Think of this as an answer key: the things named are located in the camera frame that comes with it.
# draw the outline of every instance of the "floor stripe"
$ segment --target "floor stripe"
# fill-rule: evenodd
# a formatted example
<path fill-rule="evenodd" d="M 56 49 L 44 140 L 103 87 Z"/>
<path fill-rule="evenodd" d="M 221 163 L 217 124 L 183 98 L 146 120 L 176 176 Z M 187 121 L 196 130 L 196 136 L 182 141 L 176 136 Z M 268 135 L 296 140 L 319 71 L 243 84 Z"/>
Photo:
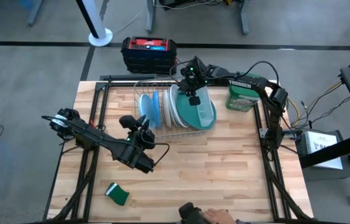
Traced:
<path fill-rule="evenodd" d="M 0 46 L 21 47 L 90 47 L 87 42 L 34 42 L 34 41 L 0 41 Z"/>
<path fill-rule="evenodd" d="M 28 42 L 0 41 L 0 46 L 33 47 L 90 47 L 88 42 Z M 105 47 L 122 47 L 122 43 L 113 42 Z M 254 49 L 254 50 L 350 50 L 347 45 L 267 45 L 267 44 L 192 44 L 177 43 L 178 48 L 191 49 Z"/>
<path fill-rule="evenodd" d="M 80 81 L 86 81 L 88 79 L 89 69 L 90 69 L 90 65 L 92 64 L 92 59 L 93 59 L 95 49 L 96 47 L 89 48 L 88 55 L 86 56 L 86 59 L 85 59 L 85 64 L 83 65 Z"/>

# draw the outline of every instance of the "green container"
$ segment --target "green container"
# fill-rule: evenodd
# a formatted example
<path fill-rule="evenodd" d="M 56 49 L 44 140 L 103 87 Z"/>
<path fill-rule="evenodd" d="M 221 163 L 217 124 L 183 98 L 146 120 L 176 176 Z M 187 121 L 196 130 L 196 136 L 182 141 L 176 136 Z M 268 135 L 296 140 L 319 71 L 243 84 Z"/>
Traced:
<path fill-rule="evenodd" d="M 247 76 L 259 77 L 254 74 L 248 74 Z M 259 94 L 254 90 L 230 85 L 226 107 L 230 110 L 248 112 L 259 100 Z"/>

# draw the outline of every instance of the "white pole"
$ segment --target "white pole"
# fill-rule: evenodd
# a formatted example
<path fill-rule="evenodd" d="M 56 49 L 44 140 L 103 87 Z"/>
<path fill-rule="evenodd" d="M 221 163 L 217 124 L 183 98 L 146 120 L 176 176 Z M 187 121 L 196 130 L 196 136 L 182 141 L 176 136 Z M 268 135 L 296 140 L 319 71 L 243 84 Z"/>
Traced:
<path fill-rule="evenodd" d="M 76 0 L 76 3 L 91 32 L 89 42 L 96 47 L 108 45 L 113 39 L 113 33 L 104 27 L 94 0 Z"/>

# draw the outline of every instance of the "white label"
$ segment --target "white label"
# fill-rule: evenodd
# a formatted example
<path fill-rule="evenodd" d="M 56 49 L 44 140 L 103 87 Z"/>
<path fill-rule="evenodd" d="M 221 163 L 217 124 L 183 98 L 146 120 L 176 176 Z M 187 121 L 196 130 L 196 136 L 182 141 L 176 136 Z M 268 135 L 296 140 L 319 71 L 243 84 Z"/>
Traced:
<path fill-rule="evenodd" d="M 59 114 L 56 114 L 55 118 L 67 120 L 66 117 L 63 117 L 62 115 L 59 115 Z M 53 119 L 52 122 L 60 125 L 63 128 L 67 128 L 68 127 L 68 125 L 66 125 L 63 121 L 60 121 L 60 120 L 57 120 L 57 119 Z"/>
<path fill-rule="evenodd" d="M 106 196 L 108 196 L 108 195 L 114 190 L 115 187 L 117 187 L 117 183 L 114 183 L 113 186 L 111 186 L 111 187 L 107 190 Z"/>
<path fill-rule="evenodd" d="M 244 88 L 252 88 L 251 84 L 248 83 L 243 83 L 243 82 L 237 82 L 234 80 L 229 80 L 230 85 L 235 85 L 235 86 L 239 86 L 239 87 L 244 87 Z"/>

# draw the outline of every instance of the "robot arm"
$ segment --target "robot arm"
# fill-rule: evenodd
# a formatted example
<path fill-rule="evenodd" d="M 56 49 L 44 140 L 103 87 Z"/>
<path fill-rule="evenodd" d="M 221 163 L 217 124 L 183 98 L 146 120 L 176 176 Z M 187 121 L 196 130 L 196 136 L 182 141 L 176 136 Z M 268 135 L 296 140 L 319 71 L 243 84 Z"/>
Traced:
<path fill-rule="evenodd" d="M 230 73 L 226 69 L 214 65 L 205 66 L 198 57 L 190 61 L 181 70 L 181 73 L 185 78 L 180 82 L 179 89 L 187 96 L 190 96 L 189 101 L 191 105 L 200 104 L 200 100 L 196 96 L 196 90 L 209 84 L 234 85 L 256 91 L 269 111 L 268 130 L 264 139 L 264 147 L 270 150 L 280 147 L 283 139 L 280 121 L 288 93 L 279 85 L 269 82 L 263 77 L 248 77 L 241 75 L 239 72 Z M 265 87 L 272 89 L 270 96 L 267 95 Z"/>
<path fill-rule="evenodd" d="M 50 127 L 62 139 L 75 138 L 76 145 L 85 150 L 103 146 L 111 151 L 113 160 L 117 160 L 130 168 L 136 168 L 144 173 L 154 170 L 154 160 L 149 158 L 144 149 L 153 149 L 154 134 L 148 129 L 149 121 L 142 124 L 145 116 L 135 120 L 132 116 L 123 116 L 119 122 L 123 128 L 129 128 L 126 139 L 115 139 L 84 122 L 79 113 L 73 109 L 61 109 L 51 120 Z"/>

